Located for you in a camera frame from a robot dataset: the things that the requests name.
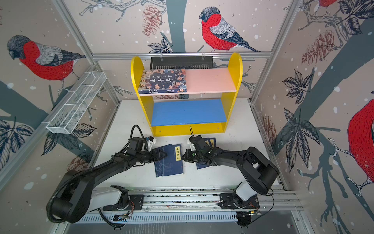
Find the illustrated colourful cover book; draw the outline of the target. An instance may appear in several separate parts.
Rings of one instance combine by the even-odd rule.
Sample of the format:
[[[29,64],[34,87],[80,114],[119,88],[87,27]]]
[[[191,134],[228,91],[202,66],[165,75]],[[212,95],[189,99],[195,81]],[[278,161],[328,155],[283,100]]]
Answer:
[[[144,70],[138,86],[139,94],[187,92],[185,69]]]

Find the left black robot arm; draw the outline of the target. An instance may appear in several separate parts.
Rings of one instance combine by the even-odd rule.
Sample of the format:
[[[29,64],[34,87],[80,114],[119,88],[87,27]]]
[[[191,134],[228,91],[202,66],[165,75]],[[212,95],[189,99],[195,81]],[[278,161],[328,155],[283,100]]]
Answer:
[[[160,149],[149,149],[146,138],[134,137],[111,159],[93,168],[67,172],[46,205],[46,215],[52,223],[76,223],[87,212],[101,210],[106,206],[125,209],[131,203],[128,190],[111,186],[100,191],[96,187],[116,174],[132,167],[143,166],[163,160],[167,154]]]

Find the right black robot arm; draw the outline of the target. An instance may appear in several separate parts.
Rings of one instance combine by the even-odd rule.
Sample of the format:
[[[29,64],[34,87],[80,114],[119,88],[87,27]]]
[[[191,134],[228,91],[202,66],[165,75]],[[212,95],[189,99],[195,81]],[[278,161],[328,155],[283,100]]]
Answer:
[[[218,147],[210,147],[198,136],[189,138],[194,150],[187,149],[182,160],[206,166],[228,166],[238,169],[245,181],[241,182],[231,195],[222,195],[219,206],[224,209],[243,209],[250,205],[250,199],[257,194],[269,193],[271,186],[279,176],[278,168],[257,148],[230,151]]]

